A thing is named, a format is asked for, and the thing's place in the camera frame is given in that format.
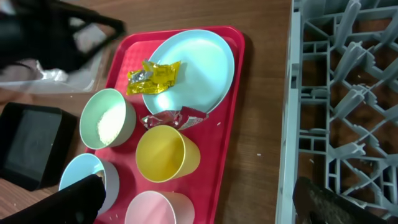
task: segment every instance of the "plate rim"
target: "plate rim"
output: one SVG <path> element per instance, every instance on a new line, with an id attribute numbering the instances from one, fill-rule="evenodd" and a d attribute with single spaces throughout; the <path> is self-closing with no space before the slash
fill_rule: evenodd
<path id="1" fill-rule="evenodd" d="M 152 55 L 150 56 L 149 60 L 152 61 L 152 58 L 153 58 L 154 54 L 155 54 L 159 49 L 161 49 L 164 45 L 166 45 L 167 42 L 168 42 L 170 39 L 175 39 L 176 37 L 178 37 L 178 36 L 180 36 L 180 35 L 182 35 L 182 34 L 185 34 L 185 33 L 187 33 L 187 32 L 198 32 L 198 31 L 199 31 L 199 32 L 211 33 L 213 36 L 215 36 L 216 38 L 220 39 L 220 41 L 221 41 L 222 43 L 224 43 L 224 44 L 227 46 L 227 48 L 226 48 L 226 49 L 227 49 L 227 51 L 226 51 L 227 56 L 226 56 L 226 57 L 229 58 L 229 56 L 230 56 L 230 57 L 232 58 L 232 60 L 231 60 L 231 61 L 232 61 L 232 64 L 231 64 L 232 78 L 231 78 L 230 83 L 227 84 L 227 85 L 225 85 L 225 87 L 228 86 L 228 90 L 220 96 L 219 102 L 217 102 L 217 104 L 214 104 L 214 106 L 213 106 L 209 111 L 202 111 L 202 112 L 204 112 L 204 113 L 210 114 L 213 110 L 215 110 L 215 109 L 218 107 L 218 105 L 220 105 L 220 103 L 224 100 L 224 98 L 226 97 L 226 95 L 229 93 L 229 90 L 231 89 L 231 85 L 232 85 L 232 82 L 233 82 L 234 76 L 235 76 L 235 58 L 234 58 L 234 54 L 233 54 L 232 49 L 231 49 L 231 47 L 229 46 L 229 44 L 227 43 L 227 41 L 224 40 L 224 38 L 222 38 L 222 36 L 216 34 L 215 32 L 212 32 L 212 31 L 210 31 L 210 30 L 205 30 L 205 29 L 190 29 L 190 30 L 185 30 L 185 31 L 179 32 L 178 34 L 174 34 L 173 36 L 171 36 L 171 37 L 169 37 L 168 39 L 166 39 L 163 43 L 161 43 L 161 44 L 156 48 L 156 50 L 152 53 Z M 147 108 L 147 110 L 148 110 L 151 114 L 155 114 L 155 113 L 148 107 L 148 104 L 147 104 L 147 102 L 146 102 L 146 95 L 151 96 L 150 94 L 142 94 L 142 100 L 144 101 L 145 107 Z"/>

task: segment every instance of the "blue bowl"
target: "blue bowl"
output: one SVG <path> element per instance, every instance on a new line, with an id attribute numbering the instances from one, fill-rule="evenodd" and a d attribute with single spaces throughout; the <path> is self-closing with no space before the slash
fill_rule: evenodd
<path id="1" fill-rule="evenodd" d="M 119 175 L 112 163 L 90 153 L 76 156 L 63 171 L 59 190 L 101 170 L 104 171 L 106 198 L 98 214 L 104 213 L 112 207 L 119 193 Z"/>

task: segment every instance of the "cup rim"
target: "cup rim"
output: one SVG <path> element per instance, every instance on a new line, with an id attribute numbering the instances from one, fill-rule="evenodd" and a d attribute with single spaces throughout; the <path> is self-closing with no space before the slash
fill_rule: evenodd
<path id="1" fill-rule="evenodd" d="M 141 170 L 140 170 L 140 168 L 139 168 L 139 166 L 138 166 L 138 163 L 137 163 L 137 151 L 139 150 L 139 144 L 140 144 L 140 142 L 141 142 L 142 137 L 144 137 L 144 135 L 146 135 L 146 134 L 147 134 L 149 131 L 151 131 L 152 129 L 159 128 L 159 127 L 162 127 L 162 128 L 170 128 L 170 129 L 172 129 L 175 133 L 178 134 L 178 136 L 180 137 L 180 139 L 181 139 L 181 141 L 182 141 L 182 144 L 183 144 L 184 155 L 183 155 L 183 157 L 182 157 L 182 161 L 181 161 L 180 167 L 178 168 L 177 171 L 175 171 L 175 173 L 174 173 L 171 177 L 169 177 L 168 179 L 165 179 L 165 180 L 156 181 L 156 180 L 151 180 L 151 179 L 147 178 L 147 177 L 141 172 Z M 171 126 L 168 126 L 168 125 L 164 125 L 164 124 L 155 126 L 155 127 L 151 128 L 151 129 L 149 129 L 148 131 L 146 131 L 146 132 L 141 136 L 141 138 L 140 138 L 140 140 L 139 140 L 139 142 L 138 142 L 138 144 L 137 144 L 137 149 L 136 149 L 136 164 L 137 164 L 138 171 L 140 172 L 140 174 L 141 174 L 145 179 L 147 179 L 147 180 L 149 180 L 149 181 L 151 181 L 151 182 L 153 182 L 153 183 L 164 183 L 164 182 L 166 182 L 166 181 L 172 180 L 172 179 L 180 172 L 180 170 L 181 170 L 181 168 L 182 168 L 182 164 L 184 164 L 184 162 L 185 162 L 185 156 L 187 155 L 186 150 L 187 150 L 187 147 L 186 147 L 186 145 L 185 145 L 185 141 L 184 141 L 184 139 L 183 139 L 181 133 L 180 133 L 177 129 L 175 129 L 175 128 L 171 127 Z"/>
<path id="2" fill-rule="evenodd" d="M 83 120 L 82 117 L 83 117 L 83 115 L 84 115 L 84 113 L 85 113 L 85 111 L 86 111 L 86 108 L 87 108 L 88 104 L 93 100 L 94 97 L 96 97 L 97 95 L 99 95 L 101 92 L 104 92 L 104 91 L 112 91 L 112 92 L 115 92 L 115 93 L 117 93 L 117 94 L 121 97 L 121 99 L 122 99 L 123 102 L 124 102 L 124 110 L 125 110 L 123 124 L 124 124 L 124 122 L 126 122 L 127 106 L 126 106 L 126 100 L 124 99 L 123 94 L 122 94 L 121 92 L 115 90 L 114 88 L 105 88 L 105 89 L 100 90 L 100 91 L 98 91 L 97 93 L 95 93 L 95 94 L 87 101 L 85 107 L 83 108 L 83 111 L 81 112 L 81 116 L 80 116 L 80 122 L 79 122 L 80 139 L 81 139 L 81 141 L 83 141 L 83 144 L 84 144 L 85 146 L 87 146 L 88 148 L 90 148 L 90 149 L 92 149 L 92 150 L 100 150 L 100 149 L 104 149 L 104 148 L 106 148 L 106 147 L 109 147 L 110 145 L 112 145 L 112 143 L 113 143 L 113 142 L 116 140 L 116 138 L 117 138 L 117 137 L 116 137 L 115 139 L 113 139 L 113 141 L 111 141 L 109 144 L 104 144 L 103 147 L 91 147 L 91 146 L 89 146 L 89 145 L 87 144 L 86 140 L 84 140 L 83 136 L 81 135 L 81 121 Z"/>
<path id="3" fill-rule="evenodd" d="M 166 202 L 168 203 L 168 205 L 170 206 L 170 208 L 171 208 L 172 211 L 173 211 L 174 224 L 177 223 L 177 217 L 176 217 L 176 215 L 175 215 L 175 210 L 174 210 L 173 205 L 171 204 L 171 202 L 167 199 L 167 197 L 166 197 L 165 195 L 163 195 L 162 193 L 157 192 L 157 191 L 155 191 L 155 190 L 146 190 L 146 191 L 144 191 L 144 192 L 141 192 L 141 193 L 137 194 L 137 195 L 131 200 L 131 202 L 130 202 L 128 208 L 127 208 L 127 211 L 126 211 L 126 217 L 124 218 L 124 224 L 129 224 L 129 223 L 127 222 L 127 215 L 128 215 L 128 213 L 129 213 L 129 211 L 130 211 L 130 208 L 131 208 L 132 203 L 136 200 L 136 198 L 138 198 L 138 197 L 143 197 L 143 195 L 145 195 L 145 194 L 153 194 L 153 193 L 155 193 L 155 194 L 157 194 L 157 195 L 160 195 L 164 200 L 166 200 Z"/>
<path id="4" fill-rule="evenodd" d="M 69 166 L 75 161 L 75 160 L 78 160 L 78 159 L 80 159 L 81 157 L 86 157 L 86 156 L 91 156 L 91 157 L 94 157 L 100 164 L 101 164 L 101 166 L 102 166 L 102 171 L 104 171 L 104 179 L 105 179 L 105 183 L 104 183 L 104 188 L 105 188 L 105 191 L 106 191 L 106 186 L 107 186 L 107 184 L 108 184 L 108 182 L 106 181 L 106 171 L 105 171 L 105 167 L 104 167 L 104 164 L 102 163 L 102 161 L 101 161 L 101 159 L 100 158 L 98 158 L 96 155 L 94 155 L 94 154 L 91 154 L 91 153 L 83 153 L 83 154 L 80 154 L 80 155 L 78 155 L 78 156 L 76 156 L 75 158 L 73 158 L 70 162 L 69 162 L 69 164 L 66 166 L 66 168 L 65 168 L 65 170 L 63 171 L 63 173 L 62 173 L 62 176 L 61 176 L 61 180 L 60 180 L 60 183 L 59 183 L 59 186 L 58 186 L 58 191 L 60 191 L 60 190 L 63 190 L 63 189 L 65 189 L 65 188 L 67 188 L 67 187 L 69 187 L 69 186 L 66 186 L 66 187 L 64 187 L 63 189 L 61 189 L 61 183 L 62 183 L 62 180 L 63 180 L 63 178 L 64 178 L 64 174 L 65 174 L 65 172 L 68 170 L 68 168 L 69 168 Z"/>

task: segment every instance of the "yellow snack wrapper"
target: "yellow snack wrapper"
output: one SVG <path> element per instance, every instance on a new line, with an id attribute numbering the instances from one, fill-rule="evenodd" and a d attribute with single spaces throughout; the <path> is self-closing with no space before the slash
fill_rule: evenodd
<path id="1" fill-rule="evenodd" d="M 175 85 L 181 61 L 171 65 L 158 65 L 144 60 L 143 69 L 129 72 L 127 95 L 136 93 L 158 94 Z"/>

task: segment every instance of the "gray dish rack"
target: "gray dish rack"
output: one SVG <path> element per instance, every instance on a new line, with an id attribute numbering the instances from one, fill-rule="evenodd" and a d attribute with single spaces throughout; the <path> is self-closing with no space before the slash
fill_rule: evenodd
<path id="1" fill-rule="evenodd" d="M 353 32 L 357 22 L 388 19 L 384 30 Z M 398 217 L 398 154 L 388 154 L 375 132 L 386 123 L 398 126 L 398 105 L 383 108 L 378 104 L 374 90 L 381 85 L 398 93 L 398 58 L 386 68 L 379 68 L 375 55 L 381 49 L 398 52 L 398 1 L 396 0 L 293 0 L 290 17 L 287 65 L 282 118 L 279 186 L 275 223 L 295 223 L 293 190 L 297 179 L 300 154 L 321 155 L 324 159 L 324 187 L 355 203 L 363 209 L 378 209 L 383 219 Z M 310 34 L 312 40 L 305 40 Z M 340 54 L 335 68 L 331 55 Z M 325 84 L 303 85 L 303 64 L 309 60 L 323 60 Z M 359 67 L 376 80 L 372 85 L 353 84 L 349 73 Z M 331 104 L 331 89 L 342 86 L 346 94 L 336 105 Z M 366 104 L 382 117 L 372 128 L 365 128 L 349 119 L 348 115 Z M 325 126 L 301 128 L 301 108 L 305 105 L 325 107 Z M 358 137 L 344 145 L 333 147 L 330 142 L 331 123 L 339 120 Z M 302 148 L 302 142 L 308 142 Z M 369 155 L 371 147 L 378 156 Z M 372 165 L 365 173 L 352 166 L 350 159 L 359 159 Z M 341 166 L 358 178 L 350 187 L 341 187 Z M 374 194 L 373 202 L 352 197 L 358 189 L 368 188 Z"/>

